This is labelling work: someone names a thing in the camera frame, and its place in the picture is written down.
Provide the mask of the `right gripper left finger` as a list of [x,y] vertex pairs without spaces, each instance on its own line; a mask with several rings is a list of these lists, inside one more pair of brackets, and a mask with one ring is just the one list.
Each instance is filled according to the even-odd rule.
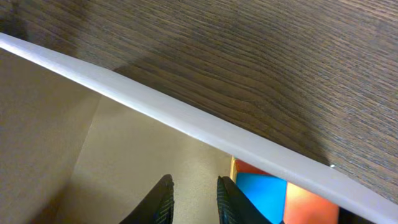
[[166,174],[120,224],[172,224],[174,203],[174,182]]

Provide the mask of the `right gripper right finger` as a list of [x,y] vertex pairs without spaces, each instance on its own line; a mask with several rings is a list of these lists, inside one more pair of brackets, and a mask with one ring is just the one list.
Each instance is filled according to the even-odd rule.
[[218,177],[217,206],[220,224],[271,224],[228,177]]

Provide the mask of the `colourful puzzle cube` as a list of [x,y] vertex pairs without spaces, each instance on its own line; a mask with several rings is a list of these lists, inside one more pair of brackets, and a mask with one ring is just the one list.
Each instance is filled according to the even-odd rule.
[[271,223],[337,224],[339,206],[235,157],[230,177]]

